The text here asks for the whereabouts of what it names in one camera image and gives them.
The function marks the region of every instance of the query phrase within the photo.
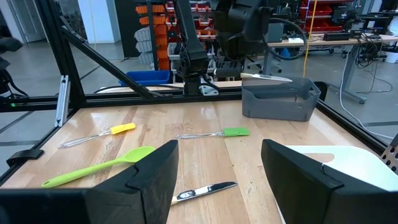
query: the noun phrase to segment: orange storage bin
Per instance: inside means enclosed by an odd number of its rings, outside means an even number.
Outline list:
[[[156,45],[167,45],[167,36],[164,35],[158,35],[156,37]]]
[[[165,35],[165,34],[166,34],[166,25],[155,26],[155,35]]]
[[[170,64],[167,58],[162,58],[159,60],[159,69],[160,70],[169,70]]]
[[[167,58],[167,45],[159,47],[156,53],[159,59]]]
[[[147,6],[136,6],[136,12],[138,14],[146,14],[146,13],[148,13],[148,7]],[[164,12],[163,5],[152,6],[152,12]]]
[[[154,24],[155,25],[161,25],[166,22],[166,19],[164,16],[154,16]],[[149,25],[149,17],[142,17],[139,19],[139,23],[141,25]]]

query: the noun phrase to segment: metal bracket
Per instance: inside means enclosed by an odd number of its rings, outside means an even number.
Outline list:
[[[213,77],[210,77],[210,82],[214,83]],[[201,77],[200,83],[206,84],[207,82]],[[218,96],[218,94],[219,94],[218,90],[216,90],[215,88],[213,88],[211,86],[202,85],[199,87],[199,89],[203,96]]]
[[[55,115],[55,127],[62,127],[67,121],[70,94],[69,76],[61,76],[60,91],[58,94],[57,113]]]
[[[44,153],[41,149],[29,149],[16,152],[7,160],[7,165],[11,167],[14,164],[26,162],[31,159],[38,159]]]

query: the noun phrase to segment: clear plastic handle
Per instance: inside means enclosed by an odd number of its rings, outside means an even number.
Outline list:
[[[211,137],[211,136],[224,136],[224,132],[218,133],[204,133],[204,134],[179,134],[175,138],[177,139],[194,139],[201,137]]]
[[[84,137],[84,138],[68,141],[68,142],[65,142],[65,143],[59,145],[58,148],[59,149],[66,149],[68,147],[76,146],[76,145],[81,144],[83,142],[86,142],[86,141],[89,141],[89,140],[92,140],[94,138],[98,138],[100,136],[104,136],[104,135],[107,135],[107,134],[111,134],[111,131],[110,130],[106,130],[106,131],[104,131],[104,132],[102,132],[100,134],[94,135],[94,136]]]

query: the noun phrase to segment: wooden table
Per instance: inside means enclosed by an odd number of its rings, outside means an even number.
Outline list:
[[[239,85],[223,82],[219,85]],[[65,141],[134,122],[133,131],[104,136],[79,146],[58,150]],[[2,188],[39,187],[47,179],[114,159],[139,146],[159,147],[181,133],[246,127],[251,135],[179,141],[175,194],[225,181],[238,186],[178,203],[168,223],[281,223],[261,161],[263,139],[285,145],[339,145],[368,149],[318,110],[309,122],[252,119],[242,115],[241,101],[80,109],[42,147],[44,155],[27,161]],[[128,164],[113,166],[62,187],[92,187],[116,175]]]
[[[313,34],[312,39],[319,39],[320,37],[323,37],[324,34]],[[395,42],[398,41],[398,37],[394,37],[391,35],[380,35],[381,39],[383,42]],[[341,45],[356,45],[358,44],[357,39],[350,39],[350,40],[335,40],[335,41],[324,41],[322,40],[316,40],[316,41],[308,41],[310,46],[341,46]],[[303,43],[298,43],[298,42],[292,42],[290,40],[283,40],[282,42],[279,43],[269,43],[268,46],[270,47],[300,47],[302,46]]]

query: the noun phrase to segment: black metal frame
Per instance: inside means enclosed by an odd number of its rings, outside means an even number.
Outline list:
[[[69,108],[72,111],[68,114],[68,118],[72,117],[80,108],[241,99],[241,87],[220,88],[220,94],[218,96],[187,96],[183,94],[182,90],[148,91],[144,86],[140,86],[136,82],[130,80],[125,73],[120,71],[111,62],[89,48],[84,44],[82,39],[76,37],[76,34],[70,32],[66,26],[62,26],[59,17],[60,10],[53,0],[35,0],[35,2],[60,73],[61,75],[68,75],[71,81]],[[116,78],[124,81],[126,85],[131,87],[135,92],[85,95],[69,43],[73,44],[87,56],[99,63]],[[45,96],[11,101],[8,105],[2,106],[0,112],[55,110],[56,107],[57,97]],[[387,147],[387,144],[370,135],[362,127],[331,109],[322,100],[317,104],[317,108],[376,153],[382,154],[383,150]],[[58,130],[59,128],[53,128],[32,149],[40,149]],[[10,169],[0,177],[0,185],[5,183],[23,163],[24,162],[14,164],[10,167]]]

